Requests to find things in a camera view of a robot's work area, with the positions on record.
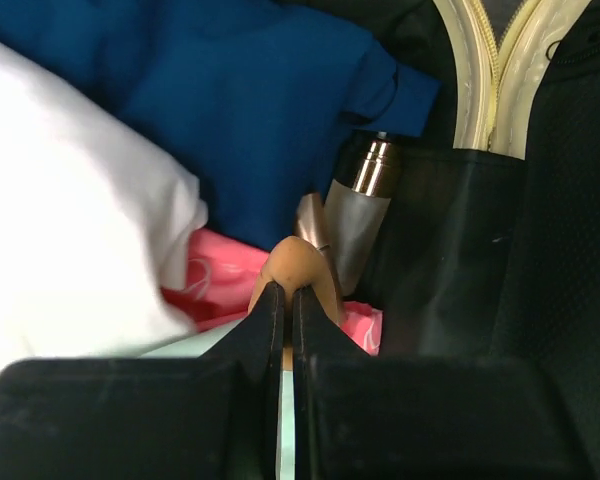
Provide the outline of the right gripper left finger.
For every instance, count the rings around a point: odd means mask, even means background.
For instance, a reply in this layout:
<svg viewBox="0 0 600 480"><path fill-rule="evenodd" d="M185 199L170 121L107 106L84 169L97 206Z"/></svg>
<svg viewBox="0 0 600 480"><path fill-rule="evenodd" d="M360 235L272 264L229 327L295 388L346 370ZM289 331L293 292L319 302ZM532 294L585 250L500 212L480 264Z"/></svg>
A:
<svg viewBox="0 0 600 480"><path fill-rule="evenodd" d="M273 479L284 292L196 358L36 359L0 375L0 479Z"/></svg>

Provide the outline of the blue shirt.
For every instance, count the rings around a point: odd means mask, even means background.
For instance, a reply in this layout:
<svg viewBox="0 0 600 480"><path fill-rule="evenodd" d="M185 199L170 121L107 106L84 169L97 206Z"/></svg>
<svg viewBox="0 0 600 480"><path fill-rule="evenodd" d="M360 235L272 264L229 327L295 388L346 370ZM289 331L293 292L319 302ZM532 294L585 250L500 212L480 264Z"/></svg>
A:
<svg viewBox="0 0 600 480"><path fill-rule="evenodd" d="M0 1L0 42L172 154L210 227L264 250L352 130L416 137L439 90L370 32L271 1Z"/></svg>

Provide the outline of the pink patterned shirt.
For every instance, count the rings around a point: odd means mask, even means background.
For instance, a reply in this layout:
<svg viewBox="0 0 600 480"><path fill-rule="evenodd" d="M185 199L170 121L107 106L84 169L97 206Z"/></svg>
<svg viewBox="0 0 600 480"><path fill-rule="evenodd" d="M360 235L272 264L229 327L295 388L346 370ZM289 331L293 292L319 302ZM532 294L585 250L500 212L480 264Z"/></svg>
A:
<svg viewBox="0 0 600 480"><path fill-rule="evenodd" d="M202 333L245 318L256 278L269 253L207 229L189 242L186 285L164 288L167 304L182 313L189 334ZM379 353L382 312L364 303L342 302L346 318L339 325L366 353Z"/></svg>

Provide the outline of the yellow suitcase black lining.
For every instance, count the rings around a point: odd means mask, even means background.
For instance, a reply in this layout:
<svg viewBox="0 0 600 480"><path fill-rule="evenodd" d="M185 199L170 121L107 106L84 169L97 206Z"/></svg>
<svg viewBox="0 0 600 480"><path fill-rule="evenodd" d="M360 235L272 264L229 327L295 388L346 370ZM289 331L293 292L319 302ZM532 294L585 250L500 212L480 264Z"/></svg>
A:
<svg viewBox="0 0 600 480"><path fill-rule="evenodd" d="M511 359L600 479L600 1L319 1L442 83L357 292L379 357Z"/></svg>

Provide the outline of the rose gold lipstick tube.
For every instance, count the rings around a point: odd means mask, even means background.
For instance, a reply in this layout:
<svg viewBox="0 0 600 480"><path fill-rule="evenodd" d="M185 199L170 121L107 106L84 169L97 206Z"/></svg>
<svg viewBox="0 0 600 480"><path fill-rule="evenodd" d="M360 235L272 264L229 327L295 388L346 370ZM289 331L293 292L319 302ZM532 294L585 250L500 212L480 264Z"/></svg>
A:
<svg viewBox="0 0 600 480"><path fill-rule="evenodd" d="M313 245L328 263L338 298L342 297L340 282L331 251L322 198L313 192L304 195L296 210L294 234Z"/></svg>

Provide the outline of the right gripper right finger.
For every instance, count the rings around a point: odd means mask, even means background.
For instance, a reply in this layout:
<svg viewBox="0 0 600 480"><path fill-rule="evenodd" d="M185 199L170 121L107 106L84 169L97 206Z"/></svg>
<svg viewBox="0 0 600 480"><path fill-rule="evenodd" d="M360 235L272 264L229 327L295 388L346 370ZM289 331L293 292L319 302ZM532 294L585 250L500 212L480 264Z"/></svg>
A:
<svg viewBox="0 0 600 480"><path fill-rule="evenodd" d="M292 310L299 479L590 479L549 378L518 360L379 357L325 314Z"/></svg>

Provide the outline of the white cloth garment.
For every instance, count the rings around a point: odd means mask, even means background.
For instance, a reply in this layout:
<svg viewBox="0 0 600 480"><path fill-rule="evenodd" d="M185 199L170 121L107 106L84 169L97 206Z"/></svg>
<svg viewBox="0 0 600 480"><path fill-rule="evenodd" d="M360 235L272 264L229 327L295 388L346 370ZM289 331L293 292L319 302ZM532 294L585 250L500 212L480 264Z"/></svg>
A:
<svg viewBox="0 0 600 480"><path fill-rule="evenodd" d="M0 370L190 333L162 292L206 220L194 175L0 43Z"/></svg>

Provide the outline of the small orange wooden object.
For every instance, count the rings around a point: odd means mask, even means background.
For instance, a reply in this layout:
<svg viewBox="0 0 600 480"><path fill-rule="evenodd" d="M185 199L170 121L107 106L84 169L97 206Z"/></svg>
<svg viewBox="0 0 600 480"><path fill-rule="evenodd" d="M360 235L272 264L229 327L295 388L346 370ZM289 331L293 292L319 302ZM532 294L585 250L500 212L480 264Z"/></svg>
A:
<svg viewBox="0 0 600 480"><path fill-rule="evenodd" d="M339 288L331 265L322 253L308 241L289 236L280 241L263 264L252 291L248 312L251 312L267 284L275 282L284 291L285 340L282 367L293 370L293 298L297 290L311 287L324 313L336 325L346 318Z"/></svg>

